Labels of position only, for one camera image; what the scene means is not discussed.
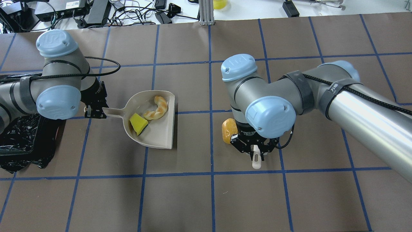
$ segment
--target white dustpan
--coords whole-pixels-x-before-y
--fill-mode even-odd
[[[167,101],[168,109],[163,117],[149,121],[149,124],[138,136],[133,130],[129,119],[134,113],[143,116],[146,110],[156,110],[155,96],[163,97]],[[158,149],[172,149],[175,95],[171,92],[162,90],[138,92],[127,101],[124,108],[103,108],[103,112],[109,117],[122,118],[126,134],[141,145]]]

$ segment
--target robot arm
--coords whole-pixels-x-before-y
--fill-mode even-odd
[[[412,183],[412,118],[360,97],[396,105],[362,85],[350,63],[295,71],[270,84],[256,70],[254,58],[247,54],[232,56],[221,67],[239,132],[231,143],[249,153],[253,162],[254,145],[263,160],[263,154],[293,128],[296,115],[318,109]]]
[[[36,46],[44,56],[42,76],[90,73],[89,63],[66,31],[47,31],[39,36]],[[7,93],[0,96],[0,133],[24,115],[71,118],[78,112],[80,101],[88,108],[85,117],[106,118],[101,108],[108,107],[107,93],[104,83],[94,76],[22,77],[18,82],[1,84],[0,92]]]

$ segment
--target white label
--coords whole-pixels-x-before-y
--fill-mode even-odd
[[[66,3],[66,9],[78,8],[80,1]]]

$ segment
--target white background surface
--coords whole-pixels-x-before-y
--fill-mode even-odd
[[[140,6],[146,6],[150,0],[137,0]],[[265,18],[284,18],[287,17],[282,8],[284,0],[227,0],[228,5],[220,10],[214,11],[215,20],[243,20],[243,19],[265,19]],[[174,3],[182,8],[182,15],[197,17],[199,4],[189,3],[187,0],[168,0],[169,3]],[[406,12],[404,0],[344,0],[343,5],[346,9],[342,11],[339,8],[332,8],[321,4],[310,4],[307,2],[294,1],[301,17],[306,16],[323,16],[323,15],[342,15],[342,14],[372,14],[385,12]],[[126,0],[126,6],[137,6],[136,2]],[[154,15],[148,20],[159,24]],[[173,23],[194,22],[196,20],[186,19],[182,17],[172,18]],[[137,22],[126,19],[124,24]],[[40,22],[34,29],[42,29],[50,26],[50,23]],[[59,29],[77,29],[77,24],[73,19],[62,19],[57,27]]]

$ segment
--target light blue joint cap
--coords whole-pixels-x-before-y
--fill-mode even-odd
[[[68,119],[79,111],[80,91],[70,85],[56,85],[43,91],[36,101],[37,111],[49,119]]]
[[[46,58],[61,57],[74,52],[79,45],[63,30],[46,31],[37,38],[36,47]]]
[[[265,138],[277,138],[290,130],[296,112],[290,102],[277,96],[261,97],[246,109],[247,122]]]
[[[254,73],[257,69],[255,59],[249,54],[231,56],[223,62],[220,68],[224,82],[238,80]]]
[[[356,70],[351,63],[349,63],[348,61],[344,61],[344,60],[338,60],[332,63],[324,63],[321,64],[319,66],[325,65],[325,64],[333,64],[336,66],[339,66],[341,68],[343,68],[347,73],[349,73],[349,75],[355,79],[356,81],[361,81],[361,77],[359,76],[358,70]]]

